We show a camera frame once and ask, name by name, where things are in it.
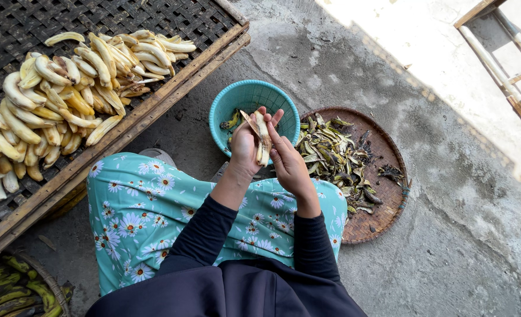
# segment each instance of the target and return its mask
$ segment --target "floral skirt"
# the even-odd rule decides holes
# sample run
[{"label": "floral skirt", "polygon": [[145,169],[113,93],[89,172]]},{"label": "floral skirt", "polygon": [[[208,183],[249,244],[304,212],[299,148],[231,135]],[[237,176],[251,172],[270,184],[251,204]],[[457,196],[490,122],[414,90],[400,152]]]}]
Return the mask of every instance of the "floral skirt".
[{"label": "floral skirt", "polygon": [[[335,258],[347,203],[331,183],[312,180]],[[153,277],[180,231],[215,183],[202,182],[154,158],[108,156],[86,179],[102,295]],[[214,265],[228,259],[271,257],[294,266],[296,202],[278,179],[251,183]]]}]

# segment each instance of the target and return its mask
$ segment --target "black sleeve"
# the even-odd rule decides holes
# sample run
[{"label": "black sleeve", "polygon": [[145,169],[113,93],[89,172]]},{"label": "black sleeve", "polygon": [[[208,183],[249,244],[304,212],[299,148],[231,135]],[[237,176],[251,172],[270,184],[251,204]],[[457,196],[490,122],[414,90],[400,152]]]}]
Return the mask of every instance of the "black sleeve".
[{"label": "black sleeve", "polygon": [[341,284],[323,213],[294,217],[294,265],[297,271]]},{"label": "black sleeve", "polygon": [[208,196],[176,238],[157,275],[212,265],[236,217],[237,211]]}]

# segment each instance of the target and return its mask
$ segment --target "woven bamboo tray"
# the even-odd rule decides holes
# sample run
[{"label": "woven bamboo tray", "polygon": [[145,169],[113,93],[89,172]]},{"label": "woven bamboo tray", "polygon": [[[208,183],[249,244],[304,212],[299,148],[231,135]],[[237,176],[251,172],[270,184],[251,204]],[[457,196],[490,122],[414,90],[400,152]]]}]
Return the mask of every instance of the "woven bamboo tray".
[{"label": "woven bamboo tray", "polygon": [[[359,210],[348,221],[343,231],[343,244],[359,244],[374,240],[388,231],[397,222],[409,195],[411,185],[407,185],[407,170],[399,149],[394,144],[390,135],[385,132],[374,120],[356,110],[346,107],[325,107],[302,115],[301,120],[318,112],[325,121],[340,117],[342,120],[354,123],[348,128],[352,133],[352,139],[358,141],[360,136],[370,131],[367,138],[371,142],[374,157],[383,156],[372,160],[372,163],[364,169],[364,177],[370,181],[372,188],[377,191],[376,196],[384,201],[382,205],[374,207],[374,214]],[[397,166],[403,172],[405,189],[393,182],[390,178],[377,176],[378,169],[385,164]]]},{"label": "woven bamboo tray", "polygon": [[120,151],[195,85],[250,42],[249,22],[227,0],[0,0],[0,100],[3,78],[19,69],[28,51],[68,56],[74,42],[45,47],[54,34],[74,31],[109,35],[149,29],[194,41],[190,58],[173,65],[176,76],[147,84],[149,94],[132,98],[127,116],[98,144],[80,148],[42,172],[25,176],[20,190],[0,202],[0,252],[53,206],[83,194],[90,166]]}]

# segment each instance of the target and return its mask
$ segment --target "round woven bamboo tray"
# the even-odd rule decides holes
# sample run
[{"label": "round woven bamboo tray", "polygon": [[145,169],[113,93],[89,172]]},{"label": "round woven bamboo tray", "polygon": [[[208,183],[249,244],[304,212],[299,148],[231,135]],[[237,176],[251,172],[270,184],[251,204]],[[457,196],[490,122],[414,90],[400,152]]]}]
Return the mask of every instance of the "round woven bamboo tray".
[{"label": "round woven bamboo tray", "polygon": [[[348,132],[352,133],[351,138],[354,141],[358,141],[367,130],[370,131],[366,140],[371,142],[371,150],[375,159],[364,169],[364,177],[370,181],[372,188],[377,191],[376,196],[381,198],[384,204],[376,205],[374,214],[362,210],[355,213],[344,227],[342,243],[359,244],[374,240],[397,222],[407,203],[411,184],[407,185],[407,169],[401,153],[390,135],[365,114],[346,107],[325,107],[302,115],[302,122],[315,112],[319,112],[325,121],[340,117],[342,120],[353,123],[354,126],[349,127]],[[403,172],[404,177],[400,181],[403,187],[388,177],[377,176],[378,169],[385,164],[397,166]]]}]

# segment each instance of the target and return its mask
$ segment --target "hand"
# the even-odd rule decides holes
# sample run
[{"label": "hand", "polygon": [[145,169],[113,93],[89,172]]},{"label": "hand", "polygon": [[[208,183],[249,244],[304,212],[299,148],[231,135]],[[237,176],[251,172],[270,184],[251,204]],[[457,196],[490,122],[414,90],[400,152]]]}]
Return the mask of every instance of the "hand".
[{"label": "hand", "polygon": [[268,134],[274,144],[274,148],[270,150],[270,157],[274,162],[280,185],[297,198],[317,198],[315,186],[299,152],[285,136],[278,135],[271,122],[267,126]]},{"label": "hand", "polygon": [[[264,121],[271,122],[273,125],[278,124],[282,119],[284,110],[279,109],[274,116],[266,113],[266,107],[262,106],[258,112],[264,115]],[[255,115],[251,114],[251,119],[255,119]],[[257,135],[251,126],[244,121],[233,132],[231,140],[231,161],[229,168],[237,169],[240,173],[249,176],[249,180],[256,174],[261,166],[257,164]]]}]

